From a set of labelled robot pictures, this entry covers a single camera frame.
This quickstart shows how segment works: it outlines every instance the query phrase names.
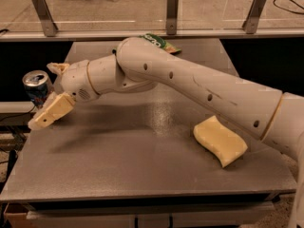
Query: can lid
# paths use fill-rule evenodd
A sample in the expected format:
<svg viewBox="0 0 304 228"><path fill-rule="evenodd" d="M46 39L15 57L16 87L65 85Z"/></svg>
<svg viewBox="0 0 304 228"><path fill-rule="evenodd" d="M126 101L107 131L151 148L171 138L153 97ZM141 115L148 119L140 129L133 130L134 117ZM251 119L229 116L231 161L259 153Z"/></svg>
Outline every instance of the can lid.
<svg viewBox="0 0 304 228"><path fill-rule="evenodd" d="M48 74L42 70L35 70L27 73L22 81L25 86L39 86L48 80Z"/></svg>

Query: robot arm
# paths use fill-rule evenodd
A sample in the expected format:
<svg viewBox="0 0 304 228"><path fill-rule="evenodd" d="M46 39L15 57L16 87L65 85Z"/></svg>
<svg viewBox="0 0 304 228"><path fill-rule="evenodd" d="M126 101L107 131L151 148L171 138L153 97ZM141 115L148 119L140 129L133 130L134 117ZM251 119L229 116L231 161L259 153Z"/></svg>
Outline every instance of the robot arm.
<svg viewBox="0 0 304 228"><path fill-rule="evenodd" d="M108 92L147 90L159 82L173 87L198 104L239 126L254 138L287 154L299 163L299 179L289 227L304 227L304 98L256 84L177 58L143 38L128 38L117 54L73 64L64 70L49 68L59 76L71 107L56 117L36 117L32 129L43 128L67 114L73 101L87 102ZM51 100L36 115L54 106Z"/></svg>

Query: metal post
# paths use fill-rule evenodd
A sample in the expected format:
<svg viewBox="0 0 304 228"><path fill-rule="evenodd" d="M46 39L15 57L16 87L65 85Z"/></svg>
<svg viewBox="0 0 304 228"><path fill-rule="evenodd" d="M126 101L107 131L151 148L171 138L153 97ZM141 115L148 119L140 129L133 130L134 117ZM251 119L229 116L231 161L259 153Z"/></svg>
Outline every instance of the metal post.
<svg viewBox="0 0 304 228"><path fill-rule="evenodd" d="M167 22L166 30L168 35L177 34L179 0L167 0Z"/></svg>
<svg viewBox="0 0 304 228"><path fill-rule="evenodd" d="M243 24L243 29L247 34L254 34L257 32L257 26L259 22L260 14L262 13L266 0L254 0L247 19Z"/></svg>
<svg viewBox="0 0 304 228"><path fill-rule="evenodd" d="M46 0L31 0L41 22L42 29L46 36L55 36L58 28L54 23Z"/></svg>

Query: floor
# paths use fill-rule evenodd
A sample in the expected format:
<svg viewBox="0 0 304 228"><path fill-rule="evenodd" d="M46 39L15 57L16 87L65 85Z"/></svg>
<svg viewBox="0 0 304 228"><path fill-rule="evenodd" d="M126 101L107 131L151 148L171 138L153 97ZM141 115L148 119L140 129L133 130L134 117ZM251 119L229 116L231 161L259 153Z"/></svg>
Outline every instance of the floor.
<svg viewBox="0 0 304 228"><path fill-rule="evenodd" d="M253 0L180 0L179 29L241 28ZM259 26L261 28L304 28L300 14L278 9L267 0ZM304 0L295 0L304 4ZM286 0L277 3L289 10L300 11ZM165 28L166 0L47 0L48 8L59 30L136 30L158 31ZM0 0L0 29L42 31L30 0ZM0 135L0 141L11 138ZM295 161L282 156L294 177ZM0 152L0 162L8 154ZM7 164L0 164L0 181L5 180ZM294 195L284 195L275 203L275 211L253 225L241 228L286 227Z"/></svg>

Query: metal frame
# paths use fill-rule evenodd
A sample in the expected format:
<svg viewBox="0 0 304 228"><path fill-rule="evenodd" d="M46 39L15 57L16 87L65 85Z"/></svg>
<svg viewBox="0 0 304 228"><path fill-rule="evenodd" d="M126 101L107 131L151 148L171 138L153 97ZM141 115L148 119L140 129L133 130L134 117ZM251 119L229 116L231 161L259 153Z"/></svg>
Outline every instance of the metal frame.
<svg viewBox="0 0 304 228"><path fill-rule="evenodd" d="M179 0L167 0L166 30L168 35L177 33Z"/></svg>
<svg viewBox="0 0 304 228"><path fill-rule="evenodd" d="M0 36L1 42L49 42L49 41L121 41L127 37L153 32L164 39L170 38L291 38L304 37L304 28L260 28L255 34L247 34L243 29L177 30L176 35L168 35L165 30L135 31L59 31L54 37L46 37L43 32L7 32Z"/></svg>
<svg viewBox="0 0 304 228"><path fill-rule="evenodd" d="M54 23L51 14L48 10L46 0L31 0L41 22L42 29L46 36L55 36L58 28Z"/></svg>
<svg viewBox="0 0 304 228"><path fill-rule="evenodd" d="M247 34L254 34L257 32L259 17L264 9L265 3L266 0L253 1L249 13L247 15L247 19L242 26Z"/></svg>

